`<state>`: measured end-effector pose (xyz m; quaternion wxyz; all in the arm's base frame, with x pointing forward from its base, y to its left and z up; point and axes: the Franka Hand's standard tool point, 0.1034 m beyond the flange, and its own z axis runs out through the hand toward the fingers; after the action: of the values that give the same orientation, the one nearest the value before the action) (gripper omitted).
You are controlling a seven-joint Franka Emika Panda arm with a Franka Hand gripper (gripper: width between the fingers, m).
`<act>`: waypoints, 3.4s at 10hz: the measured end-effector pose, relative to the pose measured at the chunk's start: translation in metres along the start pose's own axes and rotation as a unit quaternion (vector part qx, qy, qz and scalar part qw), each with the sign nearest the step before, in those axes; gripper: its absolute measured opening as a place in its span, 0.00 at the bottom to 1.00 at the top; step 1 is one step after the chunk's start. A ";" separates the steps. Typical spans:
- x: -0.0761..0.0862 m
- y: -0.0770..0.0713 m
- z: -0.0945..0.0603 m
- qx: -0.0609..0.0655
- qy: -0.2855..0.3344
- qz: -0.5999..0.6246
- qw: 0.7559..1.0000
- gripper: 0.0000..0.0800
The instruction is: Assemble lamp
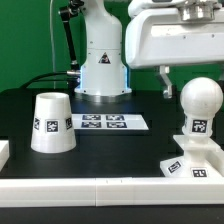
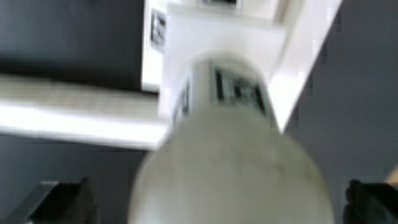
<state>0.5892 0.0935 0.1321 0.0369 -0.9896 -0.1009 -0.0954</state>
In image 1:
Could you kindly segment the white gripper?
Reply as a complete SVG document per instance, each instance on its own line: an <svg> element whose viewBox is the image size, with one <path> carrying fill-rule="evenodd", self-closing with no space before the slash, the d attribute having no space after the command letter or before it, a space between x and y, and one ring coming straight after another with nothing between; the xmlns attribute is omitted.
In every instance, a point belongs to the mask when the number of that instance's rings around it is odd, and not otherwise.
<svg viewBox="0 0 224 224"><path fill-rule="evenodd" d="M163 96L170 99L169 66L224 61L224 9L213 21L191 22L182 21L176 8L144 10L127 26L125 57L132 69L160 66Z"/></svg>

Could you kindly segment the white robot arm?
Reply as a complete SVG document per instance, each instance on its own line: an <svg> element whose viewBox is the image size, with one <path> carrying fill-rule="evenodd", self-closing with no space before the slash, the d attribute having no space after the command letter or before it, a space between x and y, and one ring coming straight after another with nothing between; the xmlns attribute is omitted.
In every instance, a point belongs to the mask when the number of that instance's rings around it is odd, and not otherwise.
<svg viewBox="0 0 224 224"><path fill-rule="evenodd" d="M224 5L219 0L132 0L126 28L104 0L84 0L87 50L77 96L114 102L131 93L128 70L157 67L166 98L172 66L224 62Z"/></svg>

